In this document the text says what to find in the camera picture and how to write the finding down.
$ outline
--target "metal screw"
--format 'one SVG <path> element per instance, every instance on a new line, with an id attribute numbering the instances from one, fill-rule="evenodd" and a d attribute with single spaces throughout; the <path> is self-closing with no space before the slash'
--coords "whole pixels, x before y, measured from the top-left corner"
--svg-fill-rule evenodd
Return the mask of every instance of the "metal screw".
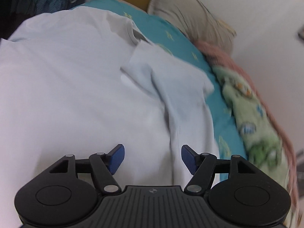
<path id="1" fill-rule="evenodd" d="M 198 185 L 189 185 L 187 187 L 187 190 L 190 191 L 190 192 L 193 192 L 193 193 L 197 193 L 197 192 L 200 192 L 202 190 L 202 187 L 198 186 Z"/>
<path id="2" fill-rule="evenodd" d="M 104 191 L 113 193 L 119 190 L 119 187 L 116 185 L 107 185 L 106 187 L 103 188 Z"/>

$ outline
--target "pink blanket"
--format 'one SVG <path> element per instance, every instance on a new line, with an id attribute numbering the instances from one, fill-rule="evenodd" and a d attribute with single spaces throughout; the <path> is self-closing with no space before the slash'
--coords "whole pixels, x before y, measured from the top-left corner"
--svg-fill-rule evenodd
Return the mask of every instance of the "pink blanket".
<path id="1" fill-rule="evenodd" d="M 258 91 L 256 90 L 253 81 L 249 77 L 246 72 L 236 65 L 236 63 L 230 58 L 230 56 L 221 51 L 216 46 L 212 46 L 206 42 L 203 41 L 196 41 L 194 45 L 197 47 L 197 49 L 203 53 L 203 55 L 206 57 L 207 62 L 210 66 L 218 65 L 223 66 L 226 68 L 229 68 L 230 70 L 233 70 L 237 72 L 239 75 L 241 75 L 250 85 L 251 89 L 256 93 L 257 97 L 259 98 L 261 104 L 265 107 L 267 116 L 273 125 L 274 129 L 277 131 L 278 135 L 282 139 L 283 148 L 285 150 L 285 155 L 287 157 L 288 163 L 289 163 L 289 183 L 288 183 L 288 190 L 291 196 L 291 203 L 294 207 L 298 207 L 298 186 L 297 186 L 297 176 L 296 176 L 296 157 L 295 152 L 292 146 L 292 143 L 290 139 L 288 138 L 285 131 L 282 129 L 282 127 L 276 122 L 275 118 L 271 114 L 268 106 L 265 104 L 265 102 L 261 99 L 261 96 L 259 95 Z"/>

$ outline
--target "mattress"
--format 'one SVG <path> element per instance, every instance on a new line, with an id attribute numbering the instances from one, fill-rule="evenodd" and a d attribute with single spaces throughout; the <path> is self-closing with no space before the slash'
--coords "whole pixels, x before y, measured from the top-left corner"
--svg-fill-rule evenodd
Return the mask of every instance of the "mattress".
<path id="1" fill-rule="evenodd" d="M 214 137 L 218 143 L 220 158 L 230 159 L 232 154 L 239 154 L 247 158 L 232 111 L 227 107 L 221 95 L 221 88 L 215 75 L 200 51 L 177 28 L 158 16 L 148 15 L 117 0 L 93 0 L 81 6 L 110 10 L 131 18 L 152 42 L 161 46 L 169 54 L 204 70 L 215 89 L 206 99 L 206 103 L 211 110 Z"/>

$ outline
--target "plush blanket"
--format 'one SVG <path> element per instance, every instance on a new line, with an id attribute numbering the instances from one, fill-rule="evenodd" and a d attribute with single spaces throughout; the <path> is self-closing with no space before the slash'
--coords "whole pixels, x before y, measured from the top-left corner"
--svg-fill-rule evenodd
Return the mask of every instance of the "plush blanket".
<path id="1" fill-rule="evenodd" d="M 206 60 L 211 67 L 223 66 L 241 75 L 248 82 L 252 91 L 255 92 L 256 96 L 260 100 L 260 103 L 264 106 L 268 119 L 270 120 L 270 123 L 272 124 L 273 128 L 276 130 L 279 137 L 282 139 L 282 147 L 284 149 L 289 164 L 289 182 L 287 189 L 291 196 L 292 207 L 291 207 L 291 212 L 288 214 L 288 217 L 286 218 L 285 225 L 287 227 L 294 227 L 296 225 L 298 226 L 300 223 L 302 213 L 299 212 L 299 207 L 298 207 L 296 157 L 290 139 L 288 138 L 283 128 L 276 122 L 276 119 L 270 112 L 270 109 L 262 100 L 250 76 L 241 67 L 236 65 L 236 63 L 230 58 L 230 56 L 227 53 L 221 51 L 216 46 L 212 46 L 200 40 L 194 42 L 194 45 L 206 57 Z"/>

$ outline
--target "white wall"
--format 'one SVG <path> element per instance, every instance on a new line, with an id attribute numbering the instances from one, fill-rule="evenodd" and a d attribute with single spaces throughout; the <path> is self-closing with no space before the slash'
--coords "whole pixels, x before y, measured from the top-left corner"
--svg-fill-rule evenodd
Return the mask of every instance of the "white wall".
<path id="1" fill-rule="evenodd" d="M 232 57 L 252 77 L 296 149 L 304 147 L 304 0 L 201 0 L 236 31 Z"/>

